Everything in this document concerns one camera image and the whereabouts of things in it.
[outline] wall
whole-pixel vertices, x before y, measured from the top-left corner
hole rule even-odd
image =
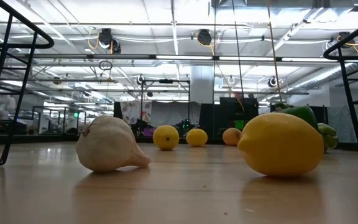
[[[320,90],[309,90],[309,95],[292,95],[288,104],[293,106],[330,106],[329,85],[321,86]]]

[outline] wooden floor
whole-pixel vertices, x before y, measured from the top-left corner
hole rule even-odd
[[[310,175],[275,180],[235,147],[180,145],[153,162],[92,174],[74,142],[13,145],[0,167],[0,223],[358,223],[358,153],[331,151]]]

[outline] garlic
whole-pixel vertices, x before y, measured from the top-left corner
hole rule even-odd
[[[82,130],[75,149],[80,163],[95,172],[111,172],[124,166],[147,167],[150,163],[128,124],[113,116],[95,118]]]

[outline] lemon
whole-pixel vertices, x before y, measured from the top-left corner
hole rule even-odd
[[[170,125],[159,126],[153,133],[153,142],[161,150],[172,150],[179,143],[179,133]]]
[[[238,148],[248,165],[261,174],[298,176],[323,158],[324,143],[315,128],[290,114],[262,114],[242,130]]]
[[[208,135],[202,129],[192,129],[187,133],[186,141],[193,147],[205,145]]]

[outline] ceiling light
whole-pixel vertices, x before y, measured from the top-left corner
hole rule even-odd
[[[48,103],[48,102],[44,102],[44,106],[61,106],[61,107],[68,107],[68,105]]]
[[[70,98],[70,97],[64,97],[64,96],[54,96],[54,98],[58,99],[58,100],[63,100],[63,101],[72,101],[74,99]]]
[[[180,56],[180,55],[157,55],[157,59],[171,59],[171,60],[212,60],[210,56]]]
[[[41,95],[41,96],[48,96],[46,95],[45,93],[41,93],[41,92],[38,92],[38,91],[34,91],[34,93],[38,94],[38,95]]]
[[[337,62],[325,58],[282,58],[283,62]]]
[[[219,57],[219,60],[239,60],[239,57]],[[261,62],[272,62],[272,57],[240,57],[240,60],[244,61],[261,61]]]
[[[95,103],[74,103],[75,105],[95,105]]]
[[[85,49],[86,52],[89,52],[91,54],[94,54],[94,52],[91,49]]]
[[[3,83],[7,83],[7,84],[11,84],[11,85],[15,85],[15,86],[22,86],[23,82],[20,81],[2,81]]]

